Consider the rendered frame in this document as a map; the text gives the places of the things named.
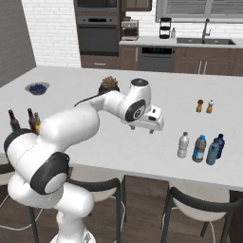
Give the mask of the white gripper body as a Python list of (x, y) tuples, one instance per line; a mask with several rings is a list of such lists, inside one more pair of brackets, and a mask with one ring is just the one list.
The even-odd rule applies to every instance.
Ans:
[(163, 129), (164, 121), (163, 117), (159, 116), (158, 118), (152, 116), (142, 116), (136, 121), (121, 121), (121, 123), (126, 125), (135, 125), (136, 127), (154, 129), (155, 131), (161, 131)]

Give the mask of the clear white plastic bottle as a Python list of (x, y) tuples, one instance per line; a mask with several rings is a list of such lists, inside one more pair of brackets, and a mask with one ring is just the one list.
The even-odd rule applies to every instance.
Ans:
[(179, 138), (179, 142), (178, 142), (179, 158), (184, 159), (186, 157), (188, 145), (189, 145), (188, 133), (184, 132), (182, 136)]

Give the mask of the dark plastic bottle blue cap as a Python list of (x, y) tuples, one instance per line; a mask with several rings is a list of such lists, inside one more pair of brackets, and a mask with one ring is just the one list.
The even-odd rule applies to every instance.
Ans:
[(192, 160), (195, 162), (202, 162), (203, 156), (206, 148), (206, 139), (204, 135), (200, 135), (196, 140), (194, 153), (192, 155)]

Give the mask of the dark grey dishwasher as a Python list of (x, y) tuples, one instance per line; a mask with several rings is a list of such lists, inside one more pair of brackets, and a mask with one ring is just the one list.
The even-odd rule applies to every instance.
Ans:
[(139, 70), (172, 72), (176, 49), (174, 47), (143, 46), (139, 47)]

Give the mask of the light blue plastic bottle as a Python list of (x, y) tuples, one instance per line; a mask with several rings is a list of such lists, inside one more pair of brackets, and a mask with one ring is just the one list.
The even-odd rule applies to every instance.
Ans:
[(207, 164), (213, 165), (215, 163), (218, 150), (219, 150), (219, 144), (217, 141), (214, 141), (209, 147), (208, 155), (206, 158)]

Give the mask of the black stool with white seat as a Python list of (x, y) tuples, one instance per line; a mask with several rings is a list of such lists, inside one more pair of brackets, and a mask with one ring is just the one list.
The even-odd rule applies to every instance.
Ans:
[(220, 243), (226, 243), (234, 212), (242, 205), (237, 197), (230, 201), (230, 190), (195, 185), (193, 182), (169, 182), (161, 221), (161, 243), (166, 243), (171, 211), (180, 210), (184, 215), (203, 222), (200, 236), (208, 225), (225, 218)]
[(116, 243), (122, 243), (122, 226), (126, 222), (125, 175), (80, 166), (69, 169), (67, 181), (88, 190), (96, 202), (105, 201), (110, 197), (116, 199)]

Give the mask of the brown lower cupboard run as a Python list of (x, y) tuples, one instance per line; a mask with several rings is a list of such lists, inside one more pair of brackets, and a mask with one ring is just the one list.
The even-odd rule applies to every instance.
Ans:
[(174, 72), (243, 76), (243, 48), (178, 47)]
[(118, 56), (82, 55), (83, 68), (137, 70), (139, 66), (139, 47), (120, 45)]

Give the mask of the brown glass bottle yellow label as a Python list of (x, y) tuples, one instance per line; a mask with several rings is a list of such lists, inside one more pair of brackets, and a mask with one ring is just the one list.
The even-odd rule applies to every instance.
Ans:
[(36, 133), (37, 133), (37, 134), (40, 134), (41, 121), (40, 121), (38, 112), (35, 112), (35, 113), (34, 113), (34, 116), (35, 116), (35, 120), (36, 120), (36, 123), (35, 123), (35, 130), (36, 130)]

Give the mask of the silver coffee machine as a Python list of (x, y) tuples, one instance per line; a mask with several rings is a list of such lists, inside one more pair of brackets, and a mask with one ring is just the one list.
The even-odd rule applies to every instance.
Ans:
[(121, 39), (123, 41), (137, 41), (139, 39), (138, 20), (129, 20), (121, 22)]

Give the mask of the dark sink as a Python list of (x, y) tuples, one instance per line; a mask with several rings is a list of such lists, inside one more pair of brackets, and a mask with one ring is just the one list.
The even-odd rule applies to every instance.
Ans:
[(201, 38), (177, 38), (178, 44), (205, 44), (205, 45), (233, 45), (232, 39), (201, 39)]

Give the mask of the silver tap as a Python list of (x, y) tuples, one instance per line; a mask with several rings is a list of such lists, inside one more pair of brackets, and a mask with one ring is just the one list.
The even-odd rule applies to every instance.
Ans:
[(208, 26), (209, 23), (210, 23), (210, 19), (206, 18), (205, 24), (204, 24), (204, 29), (202, 31), (202, 37), (201, 37), (201, 43), (202, 44), (205, 44), (205, 37), (210, 36), (210, 34), (211, 34), (211, 30), (209, 30), (209, 31), (207, 30), (207, 26)]

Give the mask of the brown upper cupboard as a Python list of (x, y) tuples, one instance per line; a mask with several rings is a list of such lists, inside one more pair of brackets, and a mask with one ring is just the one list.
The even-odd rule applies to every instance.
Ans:
[(121, 0), (122, 11), (150, 11), (152, 0)]

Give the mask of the window with grey blinds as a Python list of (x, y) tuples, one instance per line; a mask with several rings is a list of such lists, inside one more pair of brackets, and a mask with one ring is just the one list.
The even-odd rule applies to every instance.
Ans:
[(170, 17), (174, 22), (243, 23), (243, 0), (157, 0), (156, 21)]

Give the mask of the black microwave oven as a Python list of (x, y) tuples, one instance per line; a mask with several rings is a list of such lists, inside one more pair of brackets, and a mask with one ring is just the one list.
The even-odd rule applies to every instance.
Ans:
[(119, 0), (74, 0), (76, 10), (117, 12)]

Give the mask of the black wall oven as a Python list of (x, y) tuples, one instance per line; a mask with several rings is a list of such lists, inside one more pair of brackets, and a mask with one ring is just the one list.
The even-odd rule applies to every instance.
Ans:
[(78, 16), (77, 30), (82, 55), (119, 55), (117, 16)]

